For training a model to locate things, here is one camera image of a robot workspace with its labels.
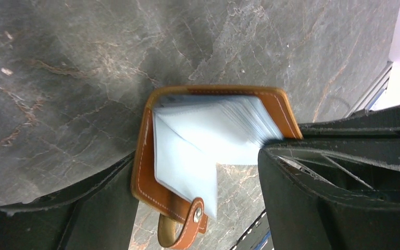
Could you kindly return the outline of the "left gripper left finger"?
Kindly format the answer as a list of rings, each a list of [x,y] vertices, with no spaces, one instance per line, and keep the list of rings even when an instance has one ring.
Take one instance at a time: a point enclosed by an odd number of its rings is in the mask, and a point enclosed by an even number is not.
[[[128,249],[134,156],[31,203],[0,206],[0,249]]]

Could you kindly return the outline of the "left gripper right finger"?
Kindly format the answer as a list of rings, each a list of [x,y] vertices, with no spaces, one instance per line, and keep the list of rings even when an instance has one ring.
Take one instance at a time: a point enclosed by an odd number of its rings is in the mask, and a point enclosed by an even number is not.
[[[273,143],[258,169],[275,249],[400,249],[400,139]]]

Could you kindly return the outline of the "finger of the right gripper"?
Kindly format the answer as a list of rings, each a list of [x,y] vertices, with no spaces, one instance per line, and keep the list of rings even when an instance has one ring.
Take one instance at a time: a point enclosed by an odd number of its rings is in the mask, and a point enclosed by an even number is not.
[[[400,138],[400,105],[378,111],[361,110],[343,119],[299,125],[310,138]]]

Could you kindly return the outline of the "brown leather card holder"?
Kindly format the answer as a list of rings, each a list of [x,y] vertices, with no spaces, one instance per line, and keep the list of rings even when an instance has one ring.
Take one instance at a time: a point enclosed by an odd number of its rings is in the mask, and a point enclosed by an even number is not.
[[[159,244],[187,249],[217,217],[218,164],[255,165],[269,141],[302,137],[283,89],[162,87],[145,104],[131,192],[159,212]]]

